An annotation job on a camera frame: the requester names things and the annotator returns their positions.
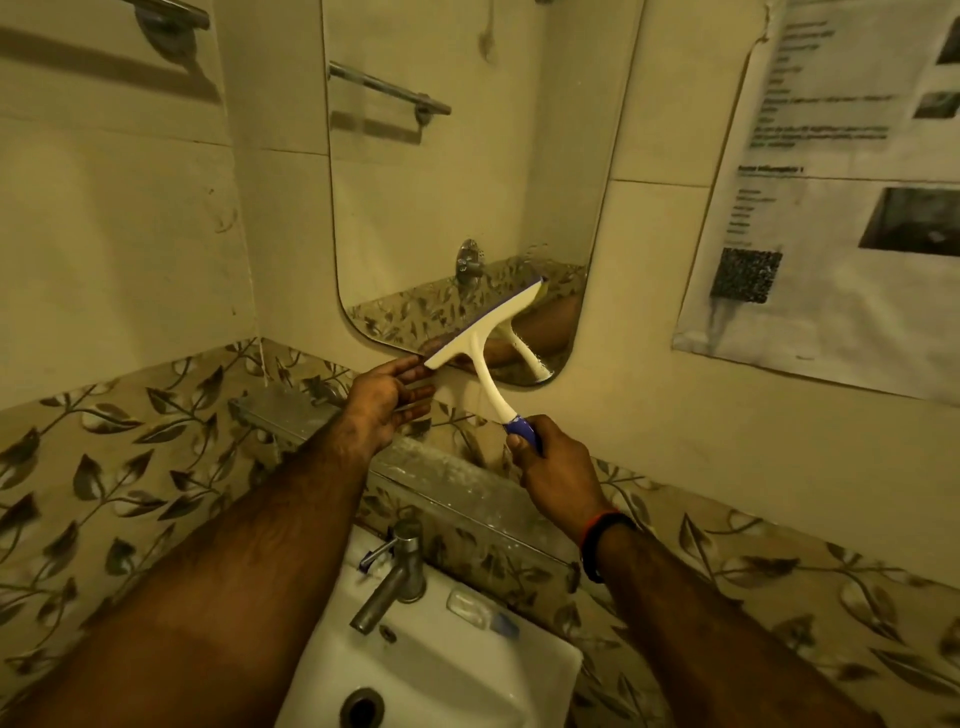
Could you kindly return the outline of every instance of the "washbasin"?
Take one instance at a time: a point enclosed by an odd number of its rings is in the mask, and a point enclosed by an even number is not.
[[[427,589],[395,603],[370,635],[349,623],[389,570],[356,565],[382,545],[354,527],[324,616],[307,644],[277,728],[562,728],[580,651],[446,575],[425,568]],[[447,609],[477,600],[495,613],[500,634]]]

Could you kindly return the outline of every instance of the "red thread bracelet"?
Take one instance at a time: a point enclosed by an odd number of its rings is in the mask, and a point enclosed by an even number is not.
[[[620,511],[618,511],[616,508],[611,508],[606,511],[601,511],[596,516],[594,516],[589,521],[587,521],[587,525],[584,526],[584,530],[580,534],[580,539],[577,541],[577,549],[580,551],[581,554],[583,554],[584,552],[584,543],[586,542],[587,536],[589,535],[590,531],[592,531],[593,527],[600,522],[600,519],[602,519],[604,516],[608,516],[611,513],[620,513]]]

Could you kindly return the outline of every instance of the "mirror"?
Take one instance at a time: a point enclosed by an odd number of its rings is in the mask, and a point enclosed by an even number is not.
[[[324,0],[337,281],[363,334],[433,352],[543,278],[514,329],[563,368],[641,5]],[[548,378],[496,337],[495,379]]]

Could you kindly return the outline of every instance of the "black wristband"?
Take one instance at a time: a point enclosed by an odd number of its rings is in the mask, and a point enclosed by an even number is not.
[[[597,571],[597,546],[600,544],[600,537],[606,533],[611,526],[623,523],[630,529],[637,531],[636,523],[625,513],[605,513],[597,522],[590,527],[587,536],[584,537],[584,544],[580,548],[580,558],[584,562],[584,573],[587,579],[594,584],[603,584],[603,577]]]

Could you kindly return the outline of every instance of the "qr code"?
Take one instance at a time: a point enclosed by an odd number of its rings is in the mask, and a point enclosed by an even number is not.
[[[724,248],[710,296],[743,303],[767,303],[783,253]]]

